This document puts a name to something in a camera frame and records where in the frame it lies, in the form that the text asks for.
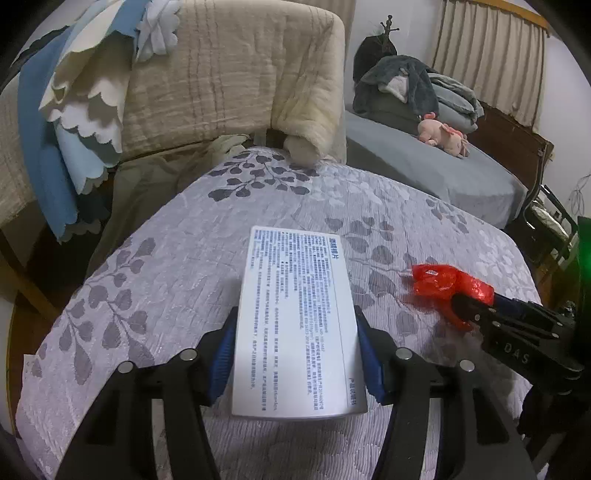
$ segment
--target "bed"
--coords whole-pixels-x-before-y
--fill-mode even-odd
[[[474,145],[452,157],[405,131],[346,112],[347,160],[352,167],[415,187],[497,228],[515,219],[528,189]]]
[[[471,359],[519,415],[529,383],[482,353],[478,333],[460,336],[408,297],[410,267],[438,262],[503,295],[539,302],[515,244],[397,181],[324,161],[295,167],[285,151],[256,147],[228,158],[142,225],[87,279],[26,363],[16,422],[48,478],[120,362],[166,362],[222,325],[239,301],[253,225],[341,235],[354,301],[370,324],[429,360]],[[231,418],[230,391],[204,411],[222,478],[371,478],[390,414],[372,397],[361,416],[276,423]],[[435,435],[433,429],[423,478],[433,477]],[[159,478],[170,478],[161,418],[154,436]]]

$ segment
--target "patterned bedspread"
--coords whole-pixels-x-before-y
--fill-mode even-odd
[[[519,415],[529,384],[482,353],[477,333],[460,336],[409,296],[410,267],[439,262],[503,295],[539,302],[515,244],[481,220],[395,181],[337,164],[294,167],[286,156],[253,148],[200,178],[73,296],[25,367],[17,411],[18,430],[49,478],[120,362],[166,362],[222,325],[238,304],[253,225],[341,235],[354,300],[370,324],[432,361],[470,358],[511,414]],[[223,478],[371,478],[389,407],[368,397],[369,412],[361,416],[252,421],[230,417],[230,390],[204,411]],[[170,478],[163,423],[156,423],[160,478]],[[435,468],[434,445],[427,448],[425,477]]]

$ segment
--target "wooden headboard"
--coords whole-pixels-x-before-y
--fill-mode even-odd
[[[482,107],[485,114],[478,119],[478,130],[468,135],[468,141],[532,190],[536,184],[539,155],[544,155],[544,169],[554,145],[500,110],[485,103]]]

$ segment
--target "quilted blanket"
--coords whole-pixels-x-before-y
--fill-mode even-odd
[[[339,17],[277,0],[183,0],[178,17],[177,47],[132,71],[123,160],[267,128],[302,140],[292,143],[302,161],[331,150],[343,113]],[[18,81],[0,95],[0,225],[34,200],[18,141]]]
[[[396,181],[326,162],[298,167],[284,151],[252,148],[199,178],[125,241],[73,296],[25,366],[17,427],[49,478],[120,362],[164,363],[222,325],[238,305],[253,225],[341,235],[354,301],[370,324],[431,361],[471,359],[519,415],[529,383],[483,353],[478,332],[461,336],[437,312],[409,301],[412,265],[439,262],[503,295],[539,302],[515,244]],[[371,478],[390,408],[369,397],[369,412],[360,416],[252,421],[230,416],[230,390],[204,409],[222,478]],[[161,418],[154,430],[159,478],[170,478]],[[436,466],[434,435],[425,478]]]

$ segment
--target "pink stuffed animal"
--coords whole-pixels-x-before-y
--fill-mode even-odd
[[[435,120],[434,113],[428,113],[425,120],[419,123],[418,139],[432,147],[439,147],[454,157],[467,157],[470,154],[466,136],[459,130]]]

